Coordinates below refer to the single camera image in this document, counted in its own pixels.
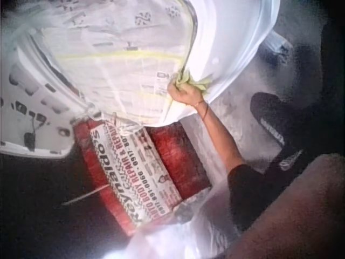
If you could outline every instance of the hand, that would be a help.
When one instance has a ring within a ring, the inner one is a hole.
[[[175,81],[170,82],[168,93],[174,101],[190,106],[195,106],[204,100],[201,90],[187,83],[181,84],[180,88],[177,88]]]

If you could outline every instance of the yellow cloth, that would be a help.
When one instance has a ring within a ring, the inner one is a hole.
[[[178,87],[181,84],[188,83],[191,85],[195,85],[197,88],[199,88],[201,91],[204,92],[204,91],[206,91],[206,89],[207,89],[208,85],[211,83],[211,81],[212,80],[208,77],[208,78],[205,78],[205,79],[200,80],[198,82],[195,82],[188,70],[184,71],[183,73],[180,70],[177,74],[177,77],[176,77],[176,86]]]

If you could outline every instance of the auto body repair sign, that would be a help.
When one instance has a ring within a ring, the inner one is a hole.
[[[110,186],[136,227],[182,201],[145,129],[123,137],[105,123],[90,134]]]

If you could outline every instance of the sleeve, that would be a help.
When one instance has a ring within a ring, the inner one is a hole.
[[[245,231],[276,198],[274,188],[248,165],[234,168],[227,180],[232,220],[240,231]]]

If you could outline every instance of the newspaper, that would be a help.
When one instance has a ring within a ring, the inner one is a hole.
[[[136,227],[182,201],[145,129],[123,137],[114,126],[103,124],[90,134],[110,186]]]
[[[60,0],[34,10],[49,20],[41,28],[44,45],[99,110],[146,125],[165,119],[167,84],[194,37],[183,1]]]

